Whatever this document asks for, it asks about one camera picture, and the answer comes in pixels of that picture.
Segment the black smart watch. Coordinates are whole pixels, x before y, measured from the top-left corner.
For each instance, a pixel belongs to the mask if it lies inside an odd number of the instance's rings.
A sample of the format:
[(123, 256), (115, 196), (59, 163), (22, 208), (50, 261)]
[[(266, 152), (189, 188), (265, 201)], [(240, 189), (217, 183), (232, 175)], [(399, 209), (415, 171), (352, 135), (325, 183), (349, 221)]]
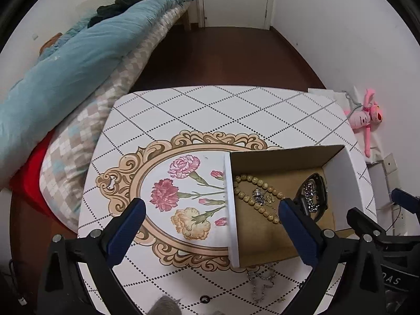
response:
[(317, 223), (328, 209), (324, 178), (318, 173), (311, 174), (298, 189), (293, 202), (304, 215)]

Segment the white cardboard box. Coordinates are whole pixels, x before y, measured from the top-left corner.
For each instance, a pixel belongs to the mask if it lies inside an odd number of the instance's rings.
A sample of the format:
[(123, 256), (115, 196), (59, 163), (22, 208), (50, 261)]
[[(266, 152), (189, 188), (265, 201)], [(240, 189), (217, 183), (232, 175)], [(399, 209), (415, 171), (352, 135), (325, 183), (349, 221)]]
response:
[(362, 208), (355, 166), (343, 145), (227, 153), (224, 182), (234, 268), (297, 256), (313, 266), (322, 231), (353, 235), (347, 212)]

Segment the checkered bed sheet mattress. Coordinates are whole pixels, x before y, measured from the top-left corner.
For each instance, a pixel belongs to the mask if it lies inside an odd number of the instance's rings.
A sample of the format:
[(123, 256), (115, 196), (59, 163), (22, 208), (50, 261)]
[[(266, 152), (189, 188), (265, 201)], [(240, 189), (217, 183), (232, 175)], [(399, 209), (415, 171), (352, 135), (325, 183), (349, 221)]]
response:
[(164, 12), (105, 82), (54, 130), (41, 164), (39, 188), (49, 210), (74, 233), (78, 231), (88, 168), (112, 107), (130, 91), (153, 50), (188, 14), (189, 5), (182, 2)]

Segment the white patterned tablecloth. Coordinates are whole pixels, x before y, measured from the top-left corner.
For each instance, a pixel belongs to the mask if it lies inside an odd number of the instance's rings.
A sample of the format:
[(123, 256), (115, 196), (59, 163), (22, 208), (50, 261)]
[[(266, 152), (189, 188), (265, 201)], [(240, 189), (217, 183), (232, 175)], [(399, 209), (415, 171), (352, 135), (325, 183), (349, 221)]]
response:
[(362, 192), (375, 200), (356, 136), (336, 101), (269, 87), (175, 87), (116, 101), (95, 148), (82, 196), (78, 235), (104, 229), (136, 197), (147, 218), (114, 269), (132, 301), (147, 312), (162, 296), (184, 314), (280, 314), (308, 276), (290, 258), (258, 273), (273, 276), (262, 302), (228, 258), (224, 154), (343, 144)]

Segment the pink panther plush toy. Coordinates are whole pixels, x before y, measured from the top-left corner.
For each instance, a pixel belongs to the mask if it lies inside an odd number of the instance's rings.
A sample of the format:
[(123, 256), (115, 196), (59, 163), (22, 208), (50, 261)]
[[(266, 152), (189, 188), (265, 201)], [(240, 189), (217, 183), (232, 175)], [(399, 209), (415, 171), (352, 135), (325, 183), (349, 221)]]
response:
[(383, 114), (380, 106), (374, 99), (376, 90), (366, 89), (363, 103), (356, 102), (352, 96), (346, 92), (345, 97), (354, 105), (350, 111), (345, 111), (347, 120), (353, 130), (362, 130), (364, 134), (364, 155), (371, 157), (371, 132), (372, 127), (379, 125), (383, 121)]

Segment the red blanket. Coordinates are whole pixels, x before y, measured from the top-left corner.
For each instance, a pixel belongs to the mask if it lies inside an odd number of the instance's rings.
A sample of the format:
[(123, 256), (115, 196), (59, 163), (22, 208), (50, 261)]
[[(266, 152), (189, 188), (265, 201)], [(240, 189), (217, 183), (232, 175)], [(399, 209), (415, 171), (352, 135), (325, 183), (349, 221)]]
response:
[(47, 133), (33, 149), (26, 163), (9, 181), (9, 187), (12, 193), (15, 193), (18, 197), (22, 197), (32, 208), (49, 218), (54, 218), (54, 215), (41, 193), (39, 181), (42, 163), (53, 133), (54, 130)]

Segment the light blue duvet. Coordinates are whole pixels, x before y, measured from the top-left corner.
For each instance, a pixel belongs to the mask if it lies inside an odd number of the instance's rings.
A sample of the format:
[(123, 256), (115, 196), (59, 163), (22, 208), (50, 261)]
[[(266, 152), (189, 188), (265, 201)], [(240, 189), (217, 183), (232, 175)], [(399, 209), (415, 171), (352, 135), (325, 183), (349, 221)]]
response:
[(142, 0), (82, 29), (38, 61), (1, 102), (1, 187), (33, 149), (94, 92), (169, 9), (190, 0)]

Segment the brown plush toy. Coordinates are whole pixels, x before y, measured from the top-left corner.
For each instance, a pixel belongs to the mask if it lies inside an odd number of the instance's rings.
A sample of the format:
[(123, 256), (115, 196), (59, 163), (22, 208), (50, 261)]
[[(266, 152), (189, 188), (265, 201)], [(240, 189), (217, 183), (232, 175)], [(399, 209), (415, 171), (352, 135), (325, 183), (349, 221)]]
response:
[(46, 43), (44, 43), (43, 46), (41, 46), (39, 50), (39, 55), (41, 55), (43, 51), (46, 50), (46, 48), (50, 48), (51, 46), (53, 46), (56, 43), (56, 41), (58, 41), (58, 39), (61, 38), (61, 36), (63, 36), (62, 33), (56, 33), (56, 35), (54, 35), (48, 41), (46, 41)]

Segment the black clothing on bed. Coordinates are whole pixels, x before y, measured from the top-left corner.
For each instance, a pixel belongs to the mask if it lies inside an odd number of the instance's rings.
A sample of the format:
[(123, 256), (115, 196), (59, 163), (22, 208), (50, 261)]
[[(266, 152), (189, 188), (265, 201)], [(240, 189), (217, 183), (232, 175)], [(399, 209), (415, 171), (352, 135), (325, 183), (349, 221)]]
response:
[(115, 16), (119, 16), (127, 11), (133, 5), (142, 2), (144, 0), (115, 0), (112, 4), (108, 4), (105, 6), (100, 6), (96, 10), (95, 16), (93, 16), (90, 21), (88, 22), (87, 28), (91, 28), (95, 26), (95, 24), (99, 24), (100, 22), (111, 19)]

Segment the white wall sockets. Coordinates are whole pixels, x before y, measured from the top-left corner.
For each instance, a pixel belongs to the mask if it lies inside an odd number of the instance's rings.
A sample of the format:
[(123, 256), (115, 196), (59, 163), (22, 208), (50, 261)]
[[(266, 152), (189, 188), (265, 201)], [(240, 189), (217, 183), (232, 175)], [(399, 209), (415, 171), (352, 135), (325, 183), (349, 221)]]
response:
[(392, 153), (388, 154), (384, 158), (383, 167), (384, 167), (385, 177), (387, 181), (387, 188), (389, 191), (389, 196), (392, 196), (392, 191), (396, 188), (401, 187), (397, 163)]

